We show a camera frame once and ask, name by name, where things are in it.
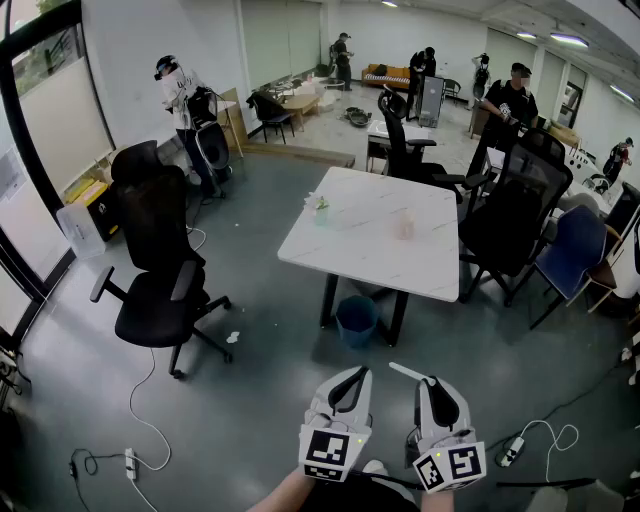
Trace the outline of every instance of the white cable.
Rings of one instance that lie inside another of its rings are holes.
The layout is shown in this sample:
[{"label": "white cable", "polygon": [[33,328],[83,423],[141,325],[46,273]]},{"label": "white cable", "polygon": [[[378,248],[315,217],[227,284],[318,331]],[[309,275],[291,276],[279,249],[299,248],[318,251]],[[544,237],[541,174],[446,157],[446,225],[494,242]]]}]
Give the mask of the white cable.
[{"label": "white cable", "polygon": [[138,491],[138,494],[142,496],[142,499],[146,502],[146,504],[149,505],[149,507],[151,507],[151,509],[154,512],[158,512],[158,509],[154,507],[151,503],[149,503],[149,500],[147,499],[147,497],[144,494],[142,494],[142,491],[138,488],[136,483],[133,480],[131,480],[131,483],[133,484],[133,487],[135,487],[136,491]]},{"label": "white cable", "polygon": [[194,251],[197,251],[198,249],[200,249],[200,247],[202,247],[204,245],[205,241],[207,240],[207,234],[204,231],[202,231],[201,229],[190,227],[189,224],[187,224],[187,229],[191,230],[191,231],[189,231],[189,234],[193,233],[194,231],[200,231],[200,233],[202,233],[202,242],[200,242],[198,244],[198,247],[193,249]]},{"label": "white cable", "polygon": [[163,469],[163,468],[167,465],[167,463],[169,462],[169,459],[171,458],[171,446],[169,446],[169,442],[167,441],[167,438],[166,438],[166,437],[164,437],[164,435],[162,434],[162,432],[160,432],[160,430],[158,430],[158,429],[157,429],[155,426],[153,426],[151,423],[147,423],[146,421],[143,421],[143,420],[141,420],[140,418],[138,418],[138,416],[136,416],[136,413],[135,413],[135,412],[133,412],[133,407],[132,407],[132,405],[131,405],[131,402],[132,402],[132,400],[133,400],[133,394],[135,393],[136,389],[138,389],[138,386],[140,386],[141,384],[144,384],[144,383],[149,379],[149,377],[151,377],[151,375],[153,375],[153,372],[154,372],[154,370],[156,369],[156,358],[155,358],[155,356],[153,355],[153,349],[152,349],[152,348],[149,348],[149,350],[151,351],[151,359],[153,359],[153,368],[151,368],[151,371],[149,372],[149,374],[148,374],[144,379],[142,379],[140,382],[138,382],[138,383],[134,386],[134,388],[131,390],[131,394],[129,395],[129,411],[131,412],[131,415],[132,415],[136,420],[138,420],[138,421],[139,421],[140,423],[142,423],[143,425],[146,425],[147,427],[151,427],[153,430],[155,430],[155,431],[160,435],[160,437],[161,437],[161,438],[162,438],[162,440],[164,441],[164,444],[166,444],[166,445],[167,445],[167,451],[168,451],[168,453],[167,453],[167,460],[165,460],[165,461],[164,461],[164,464],[162,464],[162,466],[159,466],[159,467],[157,467],[157,468],[152,468],[151,466],[149,466],[149,464],[147,464],[147,463],[146,463],[145,461],[143,461],[142,459],[139,459],[138,457],[131,457],[131,458],[132,458],[132,459],[137,460],[138,462],[140,462],[141,464],[143,464],[144,466],[146,466],[147,468],[149,468],[151,471],[160,471],[161,469]]},{"label": "white cable", "polygon": [[[547,479],[547,482],[550,482],[550,480],[549,480],[549,464],[551,462],[551,450],[553,450],[555,448],[559,452],[566,452],[568,449],[573,448],[575,446],[575,444],[578,442],[578,440],[580,439],[580,431],[576,427],[574,427],[573,425],[567,424],[564,427],[562,427],[562,430],[560,431],[560,434],[558,435],[558,437],[556,437],[556,434],[553,431],[553,428],[551,428],[551,425],[549,425],[546,421],[544,421],[544,420],[533,420],[533,421],[530,421],[527,424],[527,426],[522,429],[522,432],[520,433],[520,437],[522,437],[524,435],[524,433],[527,431],[527,429],[531,425],[534,425],[536,423],[545,424],[547,426],[547,428],[549,429],[549,431],[551,432],[551,437],[553,437],[553,443],[551,444],[551,446],[549,447],[549,451],[547,452],[547,469],[545,471],[545,477]],[[573,430],[575,430],[575,432],[576,432],[576,440],[573,443],[571,443],[569,446],[565,446],[564,448],[560,448],[558,446],[558,441],[560,441],[560,438],[562,437],[562,434],[564,433],[565,429],[567,429],[567,428],[572,428]]]}]

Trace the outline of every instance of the person in black shirt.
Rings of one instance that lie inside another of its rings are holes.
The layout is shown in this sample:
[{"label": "person in black shirt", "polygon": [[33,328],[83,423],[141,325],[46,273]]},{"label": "person in black shirt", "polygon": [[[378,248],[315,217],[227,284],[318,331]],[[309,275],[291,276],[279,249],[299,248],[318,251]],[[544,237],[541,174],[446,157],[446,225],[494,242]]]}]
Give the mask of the person in black shirt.
[{"label": "person in black shirt", "polygon": [[487,148],[500,151],[509,149],[518,137],[521,123],[534,127],[537,125],[538,107],[533,94],[527,90],[530,76],[531,70],[516,62],[511,67],[511,80],[498,80],[487,92],[482,107],[491,115],[484,126],[467,176],[482,172]]},{"label": "person in black shirt", "polygon": [[338,54],[336,58],[337,78],[338,80],[344,80],[344,90],[351,90],[351,65],[349,59],[353,57],[353,53],[347,51],[346,41],[351,37],[343,32],[340,34],[340,39],[333,43],[333,51]]},{"label": "person in black shirt", "polygon": [[420,75],[435,76],[436,74],[436,51],[430,46],[423,52],[416,52],[409,62],[409,94],[407,97],[407,121],[411,120],[411,107],[413,98],[419,94]]}]

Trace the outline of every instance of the trash can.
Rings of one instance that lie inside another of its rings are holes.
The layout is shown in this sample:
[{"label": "trash can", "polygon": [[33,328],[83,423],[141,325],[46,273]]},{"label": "trash can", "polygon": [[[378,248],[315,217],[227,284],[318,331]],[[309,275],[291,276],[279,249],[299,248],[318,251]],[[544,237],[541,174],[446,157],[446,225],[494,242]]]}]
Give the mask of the trash can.
[{"label": "trash can", "polygon": [[352,348],[362,348],[376,328],[378,311],[370,298],[354,295],[340,303],[336,320],[340,338]]}]

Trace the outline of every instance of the black office chair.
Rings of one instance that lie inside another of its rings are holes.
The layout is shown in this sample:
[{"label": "black office chair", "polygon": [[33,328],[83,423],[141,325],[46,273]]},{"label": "black office chair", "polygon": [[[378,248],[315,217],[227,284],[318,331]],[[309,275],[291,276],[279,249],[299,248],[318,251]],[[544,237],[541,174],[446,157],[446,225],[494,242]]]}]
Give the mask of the black office chair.
[{"label": "black office chair", "polygon": [[460,89],[462,89],[462,86],[458,82],[456,82],[455,80],[452,80],[451,78],[445,78],[444,91],[442,92],[442,99],[444,100],[445,96],[447,95],[453,96],[453,104],[457,106],[458,94],[460,93]]},{"label": "black office chair", "polygon": [[264,141],[267,141],[267,126],[273,126],[276,129],[276,135],[278,134],[278,127],[282,132],[282,142],[287,144],[287,140],[284,138],[284,123],[289,122],[291,125],[291,135],[296,136],[293,130],[293,117],[287,112],[280,103],[278,103],[269,93],[265,91],[254,92],[247,100],[250,108],[256,109],[256,115],[258,119],[262,121],[262,132],[264,134]]},{"label": "black office chair", "polygon": [[[191,246],[186,230],[186,182],[182,169],[145,160],[140,147],[116,156],[111,175],[118,222],[133,264],[144,270],[124,292],[106,268],[91,292],[98,302],[107,290],[122,301],[116,335],[142,347],[173,347],[169,373],[175,378],[180,348],[192,334],[206,341],[231,363],[232,355],[194,327],[197,320],[218,306],[231,307],[227,296],[209,302],[204,291],[205,260]],[[138,162],[136,168],[130,162]]]},{"label": "black office chair", "polygon": [[391,144],[391,150],[387,151],[389,176],[451,190],[456,194],[458,203],[462,203],[462,195],[456,185],[471,190],[487,181],[488,178],[482,175],[469,178],[448,175],[440,164],[422,163],[424,148],[437,143],[429,139],[406,140],[402,119],[407,115],[407,102],[389,86],[385,85],[383,89],[378,98],[378,108],[384,115]]},{"label": "black office chair", "polygon": [[513,292],[502,277],[516,277],[540,238],[542,225],[567,191],[573,175],[564,165],[564,146],[547,132],[531,129],[507,152],[498,182],[484,205],[470,210],[458,227],[462,243],[473,254],[460,260],[480,267],[471,287],[460,295],[466,302],[489,272],[505,291],[505,306]]}]

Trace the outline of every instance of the blue chair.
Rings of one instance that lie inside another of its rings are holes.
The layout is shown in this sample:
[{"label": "blue chair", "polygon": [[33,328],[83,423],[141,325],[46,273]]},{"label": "blue chair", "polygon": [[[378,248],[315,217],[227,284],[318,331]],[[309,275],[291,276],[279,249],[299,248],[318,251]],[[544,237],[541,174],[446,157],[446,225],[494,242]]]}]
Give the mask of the blue chair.
[{"label": "blue chair", "polygon": [[558,297],[531,325],[531,329],[535,329],[565,300],[572,300],[582,292],[589,282],[587,272],[604,258],[606,240],[604,222],[584,205],[575,207],[558,219],[558,233],[553,244],[536,258],[513,292],[515,296],[536,270],[558,292]]}]

